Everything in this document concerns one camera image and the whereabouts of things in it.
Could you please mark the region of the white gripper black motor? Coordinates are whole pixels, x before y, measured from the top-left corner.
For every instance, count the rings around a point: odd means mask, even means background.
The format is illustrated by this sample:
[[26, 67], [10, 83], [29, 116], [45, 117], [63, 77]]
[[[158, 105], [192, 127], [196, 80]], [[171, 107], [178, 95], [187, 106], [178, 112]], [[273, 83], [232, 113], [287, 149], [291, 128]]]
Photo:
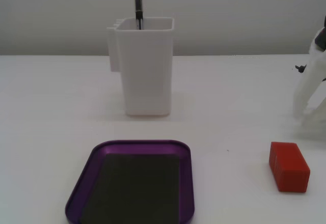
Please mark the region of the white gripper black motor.
[[325, 99], [325, 81], [321, 82], [321, 58], [325, 59], [325, 20], [309, 48], [309, 63], [294, 91], [293, 115], [299, 119], [309, 115]]

